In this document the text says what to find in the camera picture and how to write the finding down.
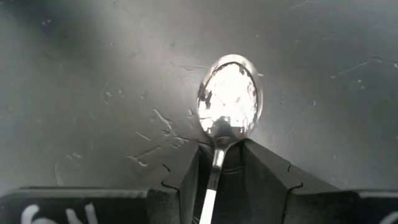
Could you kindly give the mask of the silver spoon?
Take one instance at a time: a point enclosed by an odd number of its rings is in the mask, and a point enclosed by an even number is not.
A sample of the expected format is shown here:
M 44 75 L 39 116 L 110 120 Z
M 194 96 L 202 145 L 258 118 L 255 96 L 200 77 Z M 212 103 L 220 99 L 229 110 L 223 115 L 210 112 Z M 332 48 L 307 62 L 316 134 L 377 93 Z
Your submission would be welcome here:
M 197 94 L 197 115 L 213 143 L 213 158 L 199 224 L 211 224 L 218 182 L 228 150 L 247 139 L 262 112 L 258 71 L 246 57 L 229 54 L 209 69 Z

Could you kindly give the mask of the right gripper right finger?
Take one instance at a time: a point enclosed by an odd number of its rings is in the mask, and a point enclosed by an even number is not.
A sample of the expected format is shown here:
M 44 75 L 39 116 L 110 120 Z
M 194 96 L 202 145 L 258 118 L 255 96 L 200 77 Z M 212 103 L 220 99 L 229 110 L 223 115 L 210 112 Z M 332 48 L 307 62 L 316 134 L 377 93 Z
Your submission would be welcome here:
M 341 190 L 252 140 L 243 148 L 256 223 L 398 224 L 398 190 Z

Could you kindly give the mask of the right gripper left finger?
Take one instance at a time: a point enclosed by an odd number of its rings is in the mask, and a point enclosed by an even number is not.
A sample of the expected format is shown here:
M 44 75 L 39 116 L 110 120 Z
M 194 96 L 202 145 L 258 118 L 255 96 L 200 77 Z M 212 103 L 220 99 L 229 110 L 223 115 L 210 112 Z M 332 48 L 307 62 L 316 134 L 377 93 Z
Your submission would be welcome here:
M 112 187 L 24 187 L 0 197 L 0 224 L 190 224 L 197 195 L 199 142 L 158 164 L 132 159 L 131 177 Z

